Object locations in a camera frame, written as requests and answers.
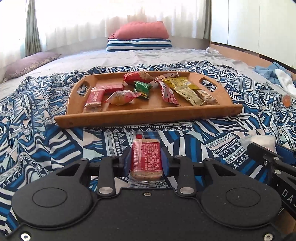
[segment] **green curtain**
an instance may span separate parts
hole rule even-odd
[[[41,52],[41,44],[39,39],[35,10],[35,0],[29,0],[28,3],[25,50],[26,56]]]
[[[204,39],[210,39],[211,34],[211,0],[206,0],[206,7],[205,7],[205,33],[204,33]]]

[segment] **white bed sheet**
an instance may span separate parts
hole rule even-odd
[[[93,67],[117,67],[138,64],[173,64],[184,63],[189,61],[207,60],[212,64],[224,64],[238,70],[242,74],[250,77],[256,82],[263,83],[267,79],[254,72],[253,67],[247,64],[229,58],[221,57],[206,53],[203,50],[195,49],[163,49],[163,50],[131,50],[120,52],[107,52],[106,50],[97,50],[91,52],[79,53],[71,56],[59,58],[53,62],[43,65],[30,73],[19,78],[8,80],[0,84],[0,99],[12,93],[21,81],[27,76],[39,77],[59,72],[71,72],[73,70],[87,71]],[[270,85],[281,94],[285,94],[284,90],[278,86]]]

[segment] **wooden tray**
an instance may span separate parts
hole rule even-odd
[[[149,71],[148,73],[156,77],[169,72]],[[122,106],[103,103],[100,112],[82,113],[90,91],[96,86],[97,82],[100,82],[102,85],[122,83],[124,74],[126,72],[95,74],[82,78],[75,84],[70,93],[66,115],[55,116],[57,124],[62,128],[75,126],[119,126],[234,116],[242,112],[243,106],[241,104],[233,104],[224,87],[217,81],[202,74],[179,72],[179,76],[187,77],[191,83],[196,84],[214,96],[218,101],[218,105],[192,106],[176,92],[174,94],[180,106],[164,102],[161,97],[160,87],[157,83],[154,83],[154,87],[150,90],[149,100],[139,97],[131,103]],[[211,92],[203,86],[201,84],[203,80],[207,80],[215,85],[217,87],[215,91]],[[80,96],[77,90],[83,84],[88,87],[88,90],[84,96]],[[125,84],[125,89],[133,91],[133,86]]]

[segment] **red pillow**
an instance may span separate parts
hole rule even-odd
[[[168,39],[169,35],[162,21],[143,23],[130,22],[118,29],[115,39],[129,40],[140,38]]]

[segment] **white cabinet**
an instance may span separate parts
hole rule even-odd
[[[228,45],[258,52],[259,0],[229,0]]]
[[[258,53],[293,66],[296,50],[296,3],[293,0],[259,0],[259,4]]]
[[[211,41],[227,44],[228,41],[228,0],[212,0]]]

